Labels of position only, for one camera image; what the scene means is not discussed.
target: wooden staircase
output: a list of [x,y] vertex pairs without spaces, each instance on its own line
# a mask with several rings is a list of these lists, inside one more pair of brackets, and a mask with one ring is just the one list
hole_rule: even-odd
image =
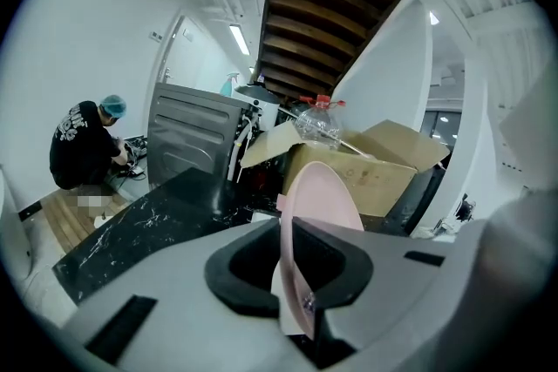
[[400,0],[266,0],[255,77],[284,102],[331,94]]

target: baseboard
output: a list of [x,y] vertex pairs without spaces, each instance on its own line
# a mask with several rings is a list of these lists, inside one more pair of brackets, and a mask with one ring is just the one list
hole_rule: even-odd
[[27,206],[25,209],[22,209],[19,214],[19,219],[24,221],[25,219],[31,217],[34,213],[38,213],[43,207],[41,206],[40,201],[36,201],[35,203]]

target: cardboard box flap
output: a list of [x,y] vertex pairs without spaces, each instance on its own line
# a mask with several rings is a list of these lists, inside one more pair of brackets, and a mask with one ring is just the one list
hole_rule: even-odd
[[277,125],[260,135],[248,148],[241,160],[241,167],[252,167],[286,153],[293,145],[300,145],[303,140],[296,131],[292,121]]
[[355,145],[378,159],[414,167],[424,172],[447,157],[450,151],[424,133],[386,120],[355,136]]

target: fluorescent light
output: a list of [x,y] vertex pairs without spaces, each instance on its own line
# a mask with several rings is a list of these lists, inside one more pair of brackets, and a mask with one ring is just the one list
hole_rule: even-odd
[[229,28],[235,37],[236,43],[241,48],[242,54],[249,55],[250,52],[248,51],[244,36],[242,35],[241,27],[239,25],[229,25]]
[[438,24],[439,24],[438,18],[434,16],[434,13],[430,11],[430,25],[438,25]]

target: clear plastic jug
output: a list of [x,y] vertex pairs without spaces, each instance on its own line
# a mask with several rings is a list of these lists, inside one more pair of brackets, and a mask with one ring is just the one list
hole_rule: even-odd
[[300,97],[300,99],[310,104],[310,108],[302,112],[295,122],[301,138],[314,147],[336,150],[343,129],[329,110],[336,105],[344,106],[345,102],[332,103],[331,98],[326,95],[318,95],[316,101],[309,97]]

